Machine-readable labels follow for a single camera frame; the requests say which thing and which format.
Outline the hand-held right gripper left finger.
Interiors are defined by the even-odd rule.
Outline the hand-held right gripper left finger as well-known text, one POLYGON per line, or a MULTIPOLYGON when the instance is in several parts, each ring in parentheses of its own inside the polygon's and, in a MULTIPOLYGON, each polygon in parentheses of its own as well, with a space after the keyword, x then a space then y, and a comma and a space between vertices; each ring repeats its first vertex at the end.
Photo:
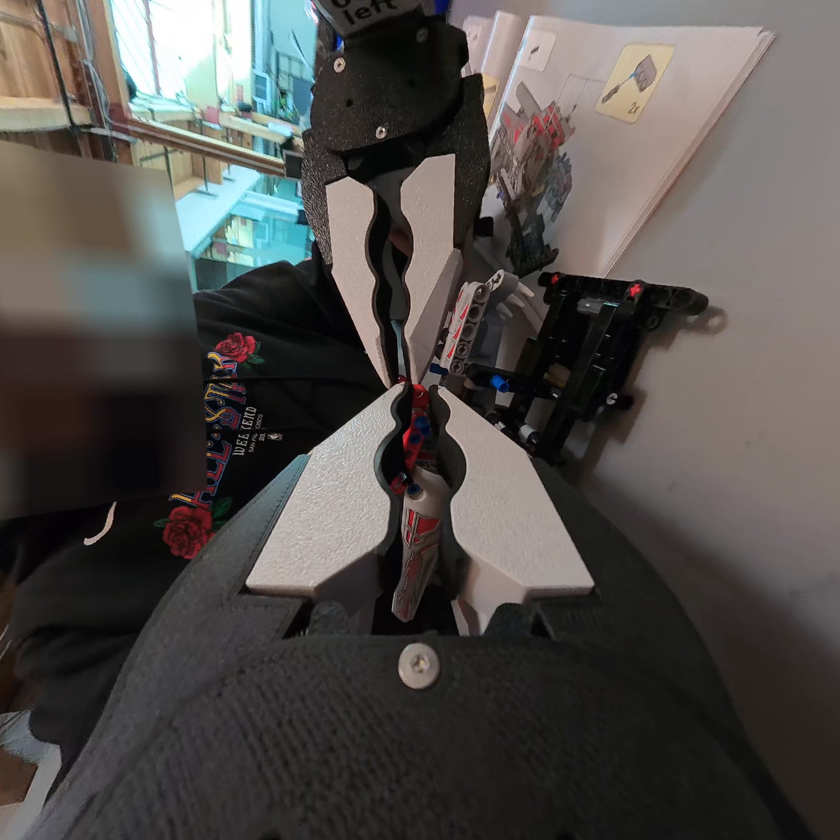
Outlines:
POLYGON ((412 385, 395 385, 315 447, 245 582, 258 595, 341 604, 370 632, 381 560, 400 529, 412 385))

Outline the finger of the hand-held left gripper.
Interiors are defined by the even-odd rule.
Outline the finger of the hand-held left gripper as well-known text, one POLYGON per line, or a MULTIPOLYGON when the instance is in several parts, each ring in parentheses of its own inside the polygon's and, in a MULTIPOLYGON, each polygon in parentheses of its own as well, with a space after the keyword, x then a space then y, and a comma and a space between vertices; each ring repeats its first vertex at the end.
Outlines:
POLYGON ((385 387, 399 376, 397 337, 392 325, 393 288, 384 258, 391 233, 386 203, 368 185, 327 185, 332 278, 360 340, 385 387))
POLYGON ((463 266, 455 247, 454 154, 426 158, 402 184, 401 205, 413 251, 404 272, 408 309, 404 322, 407 376, 420 382, 431 363, 463 266))

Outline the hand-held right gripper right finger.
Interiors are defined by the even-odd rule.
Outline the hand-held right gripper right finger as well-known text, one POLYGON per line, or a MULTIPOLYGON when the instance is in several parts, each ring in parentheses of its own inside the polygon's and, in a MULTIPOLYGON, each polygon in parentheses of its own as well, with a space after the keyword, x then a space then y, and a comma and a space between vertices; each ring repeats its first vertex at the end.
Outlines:
POLYGON ((527 453, 446 389, 435 388, 441 443, 455 446, 449 503, 466 558, 458 598, 487 630, 504 604, 591 594, 595 583, 527 453))

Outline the black grey toy brick vehicle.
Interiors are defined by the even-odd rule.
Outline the black grey toy brick vehicle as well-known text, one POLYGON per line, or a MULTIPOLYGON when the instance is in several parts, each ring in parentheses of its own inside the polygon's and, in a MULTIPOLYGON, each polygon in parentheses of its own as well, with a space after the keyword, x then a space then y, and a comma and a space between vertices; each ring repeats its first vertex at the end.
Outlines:
POLYGON ((633 405, 623 388, 645 334, 656 330, 668 314, 695 316, 708 305, 706 297, 691 289, 640 280, 555 272, 542 274, 539 286, 549 309, 518 366, 504 371, 467 365, 466 377, 475 385, 493 392, 511 386, 509 406, 490 406, 482 413, 478 405, 455 394, 455 363, 466 360, 459 344, 440 386, 428 390, 412 385, 411 422, 403 437, 408 482, 396 539, 400 569, 390 588, 392 613, 401 623, 431 621, 439 612, 462 613, 467 625, 469 618, 476 618, 458 598, 466 578, 466 556, 455 542, 449 511, 455 446, 441 443, 435 388, 451 392, 522 448, 548 491, 538 467, 561 464, 561 449, 573 426, 602 410, 622 411, 633 405))

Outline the grey desk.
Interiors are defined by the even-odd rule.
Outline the grey desk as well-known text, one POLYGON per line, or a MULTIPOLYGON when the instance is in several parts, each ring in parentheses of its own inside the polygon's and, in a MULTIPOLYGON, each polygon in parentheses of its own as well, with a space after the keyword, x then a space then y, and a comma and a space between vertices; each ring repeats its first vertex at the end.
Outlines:
POLYGON ((703 291, 634 411, 569 470, 657 565, 750 738, 838 838, 838 2, 522 2, 610 25, 761 25, 775 41, 616 265, 703 291))

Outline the white instruction booklet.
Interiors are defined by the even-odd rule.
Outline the white instruction booklet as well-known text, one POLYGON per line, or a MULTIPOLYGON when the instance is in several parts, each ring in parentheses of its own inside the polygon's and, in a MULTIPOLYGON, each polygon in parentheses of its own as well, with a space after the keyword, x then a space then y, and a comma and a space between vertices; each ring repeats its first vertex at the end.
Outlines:
POLYGON ((482 256, 533 277, 607 278, 774 40, 760 26, 466 15, 482 74, 495 232, 482 256))

